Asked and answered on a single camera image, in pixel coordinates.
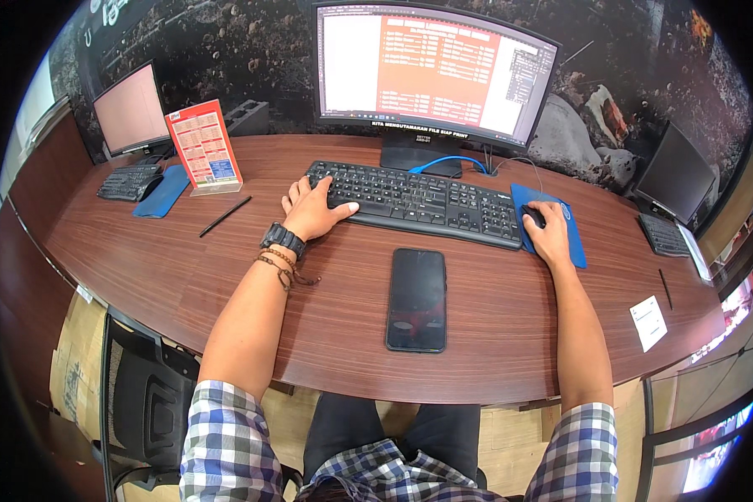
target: pink screen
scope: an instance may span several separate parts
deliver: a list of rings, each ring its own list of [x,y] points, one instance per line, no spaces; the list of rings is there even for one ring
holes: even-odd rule
[[[149,64],[129,75],[95,102],[106,145],[114,152],[127,146],[170,136]]]

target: smartphone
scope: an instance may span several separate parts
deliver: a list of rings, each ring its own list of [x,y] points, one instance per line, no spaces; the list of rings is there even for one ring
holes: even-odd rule
[[[440,252],[407,247],[393,252],[384,343],[406,352],[446,348],[446,267]]]

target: dark pants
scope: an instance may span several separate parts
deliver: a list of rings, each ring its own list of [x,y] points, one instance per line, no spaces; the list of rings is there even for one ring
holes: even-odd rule
[[[304,447],[305,484],[338,453],[385,439],[376,409],[370,399],[321,394]],[[399,449],[408,462],[421,450],[475,479],[479,417],[479,405],[422,405]]]

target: chair backrest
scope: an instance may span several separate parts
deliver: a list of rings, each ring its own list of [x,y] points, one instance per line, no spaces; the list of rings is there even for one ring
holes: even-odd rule
[[[112,307],[103,338],[101,444],[112,495],[126,481],[177,482],[200,365]]]

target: plaid shirt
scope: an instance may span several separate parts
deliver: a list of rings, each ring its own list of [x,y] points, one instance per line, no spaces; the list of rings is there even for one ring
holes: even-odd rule
[[[229,383],[203,381],[195,388],[189,420],[181,459],[182,500],[282,500],[282,468],[254,397]],[[612,407],[594,402],[567,411],[524,499],[615,499],[616,451]],[[504,500],[423,452],[406,462],[390,439],[329,459],[301,487],[296,502],[314,498],[313,492],[330,480],[351,499],[369,502]]]

